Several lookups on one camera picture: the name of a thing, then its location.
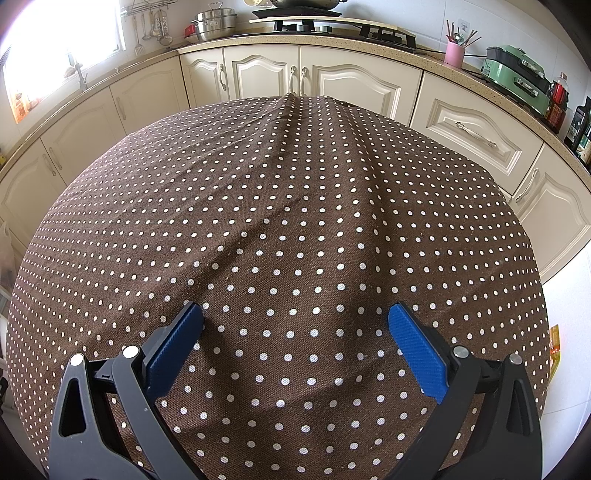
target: blue gripper pad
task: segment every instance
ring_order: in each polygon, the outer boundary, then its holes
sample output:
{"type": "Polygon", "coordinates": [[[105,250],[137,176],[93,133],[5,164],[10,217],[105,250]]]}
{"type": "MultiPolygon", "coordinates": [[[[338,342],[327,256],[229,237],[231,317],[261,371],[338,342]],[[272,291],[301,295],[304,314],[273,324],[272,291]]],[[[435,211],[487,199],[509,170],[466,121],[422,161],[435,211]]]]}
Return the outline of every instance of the blue gripper pad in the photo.
{"type": "Polygon", "coordinates": [[[168,394],[203,330],[201,308],[196,304],[187,307],[181,310],[171,325],[158,329],[162,330],[162,335],[160,345],[155,345],[157,350],[154,353],[145,352],[151,355],[145,367],[145,396],[152,403],[168,394]]]}
{"type": "Polygon", "coordinates": [[[388,327],[425,395],[440,404],[449,387],[446,364],[400,303],[390,308],[388,327]]]}

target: white wall tile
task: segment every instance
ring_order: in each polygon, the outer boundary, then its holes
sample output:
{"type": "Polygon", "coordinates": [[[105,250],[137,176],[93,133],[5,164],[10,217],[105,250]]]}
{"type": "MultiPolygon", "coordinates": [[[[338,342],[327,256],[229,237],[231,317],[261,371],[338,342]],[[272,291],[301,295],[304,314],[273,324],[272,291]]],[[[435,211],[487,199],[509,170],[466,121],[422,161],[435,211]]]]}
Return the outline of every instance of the white wall tile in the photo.
{"type": "Polygon", "coordinates": [[[558,324],[560,330],[560,363],[548,386],[544,413],[591,398],[590,254],[591,244],[587,244],[543,287],[548,324],[558,324]]]}
{"type": "Polygon", "coordinates": [[[542,476],[546,476],[573,444],[588,418],[588,403],[554,413],[545,413],[540,420],[542,430],[542,476]]]}

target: pot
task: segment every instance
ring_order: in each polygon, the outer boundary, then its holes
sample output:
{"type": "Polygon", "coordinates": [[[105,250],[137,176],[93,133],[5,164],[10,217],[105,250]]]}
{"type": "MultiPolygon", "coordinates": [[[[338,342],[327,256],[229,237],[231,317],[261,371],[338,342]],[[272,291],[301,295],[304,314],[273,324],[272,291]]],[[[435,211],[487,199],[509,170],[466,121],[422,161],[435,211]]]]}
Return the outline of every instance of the pot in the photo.
{"type": "Polygon", "coordinates": [[[191,23],[195,25],[199,41],[231,37],[236,30],[236,11],[222,8],[222,2],[214,2],[209,4],[209,10],[195,15],[191,23]]]}
{"type": "Polygon", "coordinates": [[[271,0],[271,3],[277,8],[312,7],[332,10],[338,4],[345,3],[346,1],[347,0],[271,0]]]}

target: metal screw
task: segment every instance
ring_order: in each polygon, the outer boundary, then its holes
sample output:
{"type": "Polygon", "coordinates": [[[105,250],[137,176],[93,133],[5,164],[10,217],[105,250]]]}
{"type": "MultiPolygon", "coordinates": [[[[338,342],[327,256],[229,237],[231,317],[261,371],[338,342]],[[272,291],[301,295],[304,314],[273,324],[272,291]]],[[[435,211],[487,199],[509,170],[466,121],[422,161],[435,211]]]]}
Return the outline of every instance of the metal screw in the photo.
{"type": "Polygon", "coordinates": [[[512,353],[509,355],[509,362],[511,362],[513,365],[521,365],[523,360],[517,353],[512,353]]]}
{"type": "Polygon", "coordinates": [[[139,348],[135,345],[129,345],[123,350],[123,356],[125,358],[133,358],[139,353],[139,348]]]}
{"type": "Polygon", "coordinates": [[[467,358],[470,352],[465,346],[457,346],[453,349],[453,354],[458,358],[467,358]]]}
{"type": "Polygon", "coordinates": [[[70,363],[73,367],[77,367],[83,361],[84,361],[84,355],[82,355],[81,353],[77,353],[75,355],[72,355],[72,358],[70,358],[70,363]]]}

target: pink utensil holder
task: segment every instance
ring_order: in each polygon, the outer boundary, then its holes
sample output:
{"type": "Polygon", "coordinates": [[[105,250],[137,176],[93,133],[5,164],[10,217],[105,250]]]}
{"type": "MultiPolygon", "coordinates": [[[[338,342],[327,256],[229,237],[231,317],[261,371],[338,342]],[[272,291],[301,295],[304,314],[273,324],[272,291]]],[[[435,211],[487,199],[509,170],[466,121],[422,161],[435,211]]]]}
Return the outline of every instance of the pink utensil holder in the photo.
{"type": "Polygon", "coordinates": [[[464,63],[465,53],[466,49],[464,47],[452,41],[448,41],[445,51],[445,60],[443,61],[452,67],[461,69],[462,64],[464,63]]]}

